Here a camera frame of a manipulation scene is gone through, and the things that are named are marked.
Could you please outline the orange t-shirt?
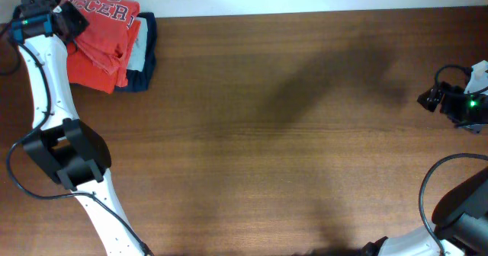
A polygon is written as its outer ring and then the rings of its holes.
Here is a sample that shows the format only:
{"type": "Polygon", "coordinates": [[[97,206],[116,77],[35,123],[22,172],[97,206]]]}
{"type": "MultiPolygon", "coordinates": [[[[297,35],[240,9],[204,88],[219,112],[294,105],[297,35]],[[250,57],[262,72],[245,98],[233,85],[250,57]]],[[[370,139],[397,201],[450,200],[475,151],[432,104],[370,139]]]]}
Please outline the orange t-shirt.
{"type": "Polygon", "coordinates": [[[88,21],[78,47],[100,69],[113,75],[127,59],[129,29],[140,12],[130,0],[68,0],[88,21]]]}

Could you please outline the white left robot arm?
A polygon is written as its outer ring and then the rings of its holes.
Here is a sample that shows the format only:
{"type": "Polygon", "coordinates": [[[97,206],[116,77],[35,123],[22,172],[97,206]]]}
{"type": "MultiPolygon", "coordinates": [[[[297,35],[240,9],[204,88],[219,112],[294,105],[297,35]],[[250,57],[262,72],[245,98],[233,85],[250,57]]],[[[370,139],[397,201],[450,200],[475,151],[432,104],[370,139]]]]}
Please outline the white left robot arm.
{"type": "Polygon", "coordinates": [[[39,195],[24,187],[10,165],[8,176],[38,200],[75,198],[87,213],[108,255],[150,255],[117,198],[111,155],[104,139],[79,119],[69,86],[67,43],[88,26],[74,5],[62,0],[20,0],[2,31],[27,67],[34,103],[32,129],[15,142],[65,194],[39,195]]]}

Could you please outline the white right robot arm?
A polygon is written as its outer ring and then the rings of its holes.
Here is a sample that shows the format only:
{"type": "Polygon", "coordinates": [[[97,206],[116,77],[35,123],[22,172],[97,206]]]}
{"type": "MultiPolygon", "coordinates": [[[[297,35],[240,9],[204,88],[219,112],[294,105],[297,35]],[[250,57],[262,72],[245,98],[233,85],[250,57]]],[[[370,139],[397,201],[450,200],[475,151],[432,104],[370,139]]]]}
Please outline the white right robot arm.
{"type": "MultiPolygon", "coordinates": [[[[487,88],[467,91],[442,82],[418,97],[429,111],[438,105],[457,127],[472,130],[487,122],[487,88]]],[[[486,255],[487,254],[487,169],[484,168],[447,192],[436,205],[432,218],[425,214],[427,184],[443,164],[456,159],[486,161],[487,156],[457,153],[438,160],[422,179],[418,195],[422,226],[396,238],[384,236],[367,243],[359,255],[486,255]]]]}

